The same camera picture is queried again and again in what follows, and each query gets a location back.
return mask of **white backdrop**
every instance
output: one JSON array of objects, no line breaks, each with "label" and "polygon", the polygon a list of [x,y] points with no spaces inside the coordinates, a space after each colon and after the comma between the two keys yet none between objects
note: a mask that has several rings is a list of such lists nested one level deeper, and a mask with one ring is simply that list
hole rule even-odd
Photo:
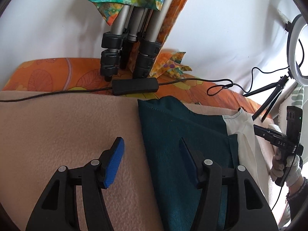
[{"label": "white backdrop", "polygon": [[[229,78],[248,88],[253,66],[265,71],[287,66],[287,34],[278,9],[290,20],[299,13],[292,0],[188,0],[164,48],[186,51],[183,63],[193,75]],[[102,34],[108,30],[87,0],[12,0],[0,18],[0,87],[23,61],[100,58]],[[254,89],[281,74],[285,71],[258,75]],[[262,103],[269,93],[252,99]]]}]

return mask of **cable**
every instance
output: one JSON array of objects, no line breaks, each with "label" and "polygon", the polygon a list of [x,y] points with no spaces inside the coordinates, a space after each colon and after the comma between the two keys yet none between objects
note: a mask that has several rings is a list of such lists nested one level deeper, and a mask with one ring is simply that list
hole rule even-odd
[{"label": "cable", "polygon": [[[298,39],[298,41],[299,41],[299,44],[301,45],[301,50],[302,50],[302,52],[303,52],[303,56],[302,56],[302,59],[301,59],[301,63],[300,63],[299,66],[298,66],[298,67],[301,67],[301,65],[304,63],[305,51],[304,51],[303,44],[301,43],[301,40]],[[232,86],[237,86],[237,87],[239,87],[243,92],[249,93],[249,92],[251,91],[252,86],[253,86],[253,83],[254,83],[254,69],[259,70],[259,71],[260,71],[261,73],[263,73],[263,74],[272,74],[272,73],[275,73],[275,72],[277,72],[277,71],[284,70],[284,69],[287,69],[287,68],[289,68],[289,66],[287,66],[287,67],[285,67],[285,68],[277,69],[277,70],[274,70],[274,71],[271,71],[271,72],[264,72],[264,71],[262,71],[262,70],[261,70],[260,68],[258,68],[258,67],[253,67],[253,68],[251,69],[251,84],[250,84],[250,88],[249,88],[248,91],[246,91],[245,89],[243,89],[243,87],[242,87],[241,85],[237,84],[237,83],[233,83],[233,82],[232,82]],[[231,88],[232,86],[230,86],[230,84],[227,84],[227,85],[214,85],[214,86],[208,88],[208,90],[207,90],[207,95],[208,95],[208,96],[217,95],[217,94],[218,94],[220,91],[222,91],[223,89],[228,89],[228,88]],[[218,91],[217,91],[216,93],[214,93],[214,94],[209,94],[209,93],[208,93],[211,89],[216,88],[216,87],[221,87],[221,89],[218,90]]]},{"label": "cable", "polygon": [[278,200],[279,200],[279,197],[280,197],[281,191],[282,191],[282,187],[281,187],[281,189],[280,189],[280,192],[279,192],[278,198],[277,198],[277,200],[276,200],[276,202],[275,202],[275,204],[274,204],[273,208],[271,209],[271,211],[273,211],[274,207],[276,206],[276,204],[277,204],[277,202],[278,202]]},{"label": "cable", "polygon": [[302,57],[302,59],[301,59],[301,63],[299,64],[299,68],[301,67],[301,65],[304,63],[304,59],[305,59],[305,51],[304,51],[304,47],[303,47],[303,44],[301,43],[301,40],[300,39],[298,39],[298,41],[299,41],[299,44],[301,45],[301,50],[302,50],[302,52],[303,52],[303,57]]},{"label": "cable", "polygon": [[[287,173],[287,176],[286,176],[286,177],[285,177],[285,179],[284,179],[283,184],[285,183],[285,180],[286,180],[286,178],[288,177],[288,175],[289,175],[289,173],[290,173],[290,170],[291,170],[291,168],[292,168],[292,166],[293,166],[293,163],[294,163],[294,161],[295,161],[295,156],[296,156],[296,154],[297,154],[297,147],[296,147],[296,149],[295,149],[294,154],[295,154],[295,155],[294,155],[294,158],[293,158],[292,164],[291,164],[290,169],[289,169],[289,171],[288,171],[288,173]],[[271,209],[271,211],[273,211],[274,207],[276,206],[276,204],[277,204],[277,202],[278,202],[278,200],[279,200],[279,197],[280,197],[280,194],[281,194],[282,188],[283,188],[283,187],[281,187],[280,192],[279,192],[279,195],[278,195],[278,198],[277,198],[277,200],[276,200],[276,202],[275,202],[275,204],[274,204],[273,208]]]},{"label": "cable", "polygon": [[90,90],[60,90],[60,91],[54,91],[54,92],[24,97],[24,98],[20,98],[20,99],[0,100],[0,102],[22,102],[22,101],[27,101],[27,100],[30,100],[30,99],[49,96],[49,95],[69,94],[69,93],[90,93],[90,92],[105,91],[105,90],[110,90],[110,89],[112,89],[112,87],[100,88],[100,89],[90,89]]},{"label": "cable", "polygon": [[[303,64],[304,62],[304,58],[305,58],[305,52],[304,52],[304,47],[303,44],[301,43],[301,41],[298,39],[300,45],[301,45],[301,49],[303,51],[303,57],[301,60],[301,63],[299,64],[299,67]],[[254,82],[254,69],[259,70],[261,73],[263,74],[271,74],[280,70],[284,70],[287,69],[289,66],[285,67],[285,68],[281,68],[281,69],[277,69],[271,72],[264,72],[262,71],[260,68],[258,67],[253,67],[251,70],[251,85],[250,85],[250,89],[248,91],[245,91],[242,86],[240,86],[237,83],[234,83],[232,80],[230,79],[218,79],[218,80],[207,80],[207,79],[201,79],[201,78],[185,78],[185,79],[180,79],[180,80],[175,80],[175,81],[171,81],[171,82],[163,82],[163,83],[159,83],[158,86],[163,86],[163,85],[168,85],[168,84],[175,84],[178,82],[185,82],[185,81],[202,81],[202,82],[230,82],[229,84],[219,84],[219,85],[213,85],[211,87],[209,87],[206,91],[208,96],[214,96],[217,95],[220,91],[222,91],[223,89],[229,89],[232,88],[233,86],[237,86],[239,87],[241,90],[243,90],[245,93],[249,93],[252,89],[252,85]],[[220,90],[218,90],[216,93],[214,94],[209,94],[208,92],[216,87],[221,87]],[[27,101],[30,99],[34,99],[34,98],[39,98],[39,97],[44,97],[44,96],[49,96],[49,95],[58,95],[58,94],[68,94],[68,93],[91,93],[91,92],[98,92],[98,91],[105,91],[105,90],[111,90],[112,87],[107,87],[107,88],[100,88],[100,89],[92,89],[92,90],[61,90],[61,91],[55,91],[55,92],[49,92],[49,93],[43,93],[43,94],[38,94],[38,95],[34,95],[34,96],[29,96],[29,97],[25,97],[25,98],[21,98],[21,99],[12,99],[12,100],[0,100],[0,102],[21,102],[21,101]]]}]

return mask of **tripod leg lock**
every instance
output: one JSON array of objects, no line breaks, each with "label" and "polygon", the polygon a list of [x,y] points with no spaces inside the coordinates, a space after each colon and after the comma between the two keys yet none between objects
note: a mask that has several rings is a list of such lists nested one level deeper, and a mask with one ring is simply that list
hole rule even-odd
[{"label": "tripod leg lock", "polygon": [[127,34],[115,35],[110,32],[105,32],[102,39],[102,48],[106,49],[121,49],[123,40]]},{"label": "tripod leg lock", "polygon": [[147,78],[153,67],[154,60],[155,57],[145,56],[139,53],[136,59],[136,66],[133,72],[133,79]]},{"label": "tripod leg lock", "polygon": [[139,46],[140,53],[156,57],[160,50],[161,50],[161,44],[159,42],[147,41],[144,38],[141,39]]},{"label": "tripod leg lock", "polygon": [[112,75],[116,75],[119,70],[119,62],[121,53],[119,52],[109,52],[105,50],[102,52],[102,56],[100,59],[100,74],[101,76],[111,77]]}]

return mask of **tripod leg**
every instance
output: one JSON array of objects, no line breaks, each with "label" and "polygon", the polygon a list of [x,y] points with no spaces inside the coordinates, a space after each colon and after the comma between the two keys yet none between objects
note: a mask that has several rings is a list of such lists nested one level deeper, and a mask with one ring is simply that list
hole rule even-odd
[{"label": "tripod leg", "polygon": [[102,48],[107,48],[107,50],[102,52],[100,74],[105,77],[107,82],[110,82],[112,76],[117,74],[119,70],[120,53],[118,50],[122,48],[123,29],[130,7],[130,5],[123,6],[113,22],[110,32],[106,32],[103,35]]},{"label": "tripod leg", "polygon": [[144,12],[143,12],[143,15],[141,17],[141,21],[140,21],[140,24],[139,24],[139,27],[138,27],[138,30],[137,32],[142,32],[143,28],[145,27],[145,24],[147,23],[147,16],[148,16],[148,11],[152,11],[148,8],[145,8],[144,9]]},{"label": "tripod leg", "polygon": [[156,40],[171,3],[172,0],[164,0],[160,11],[153,11],[145,37],[140,42],[133,78],[146,78],[149,75],[154,60],[161,49],[161,44]]},{"label": "tripod leg", "polygon": [[127,38],[123,42],[120,69],[126,68],[131,50],[133,48],[133,44],[138,41],[137,34],[139,30],[139,25],[141,24],[142,19],[145,19],[145,17],[143,18],[144,11],[145,8],[135,7],[135,11],[129,25]]},{"label": "tripod leg", "polygon": [[276,98],[271,102],[271,104],[270,104],[269,107],[267,108],[267,110],[266,110],[264,116],[263,116],[262,119],[261,119],[261,122],[264,122],[265,118],[267,117],[267,115],[268,115],[269,112],[271,111],[272,107],[275,105],[275,103],[276,103],[278,97],[281,95],[281,92],[282,92],[282,91],[280,91],[280,93],[276,96]]},{"label": "tripod leg", "polygon": [[276,87],[277,84],[278,84],[278,82],[271,83],[269,85],[264,86],[263,88],[256,89],[255,91],[251,91],[251,92],[249,92],[247,94],[244,94],[243,96],[244,97],[248,97],[248,96],[251,96],[251,95],[255,95],[255,94],[261,93],[263,91],[266,91],[266,90],[269,90],[269,89],[272,89],[272,88]]},{"label": "tripod leg", "polygon": [[261,113],[267,108],[267,106],[276,98],[277,94],[281,92],[282,88],[277,86],[272,94],[267,98],[267,100],[262,104],[262,106],[253,114],[252,120],[254,121],[261,115]]}]

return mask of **orange floral fabric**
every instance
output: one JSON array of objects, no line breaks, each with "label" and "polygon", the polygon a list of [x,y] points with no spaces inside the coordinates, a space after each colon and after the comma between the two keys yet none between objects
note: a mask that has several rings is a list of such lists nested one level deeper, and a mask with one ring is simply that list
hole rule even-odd
[{"label": "orange floral fabric", "polygon": [[[131,79],[129,70],[119,70],[113,79]],[[159,83],[174,79],[161,75]],[[216,96],[208,96],[207,89],[211,82],[186,81],[160,86],[156,93],[126,95],[141,99],[158,99],[171,95],[185,103],[229,108],[237,110],[243,107],[247,112],[254,113],[260,105],[231,90],[222,90]],[[58,90],[88,90],[110,87],[100,75],[100,59],[94,58],[54,58],[27,61],[21,64],[11,76],[3,90],[25,90],[52,92]],[[100,91],[98,94],[111,95],[112,91]]]}]

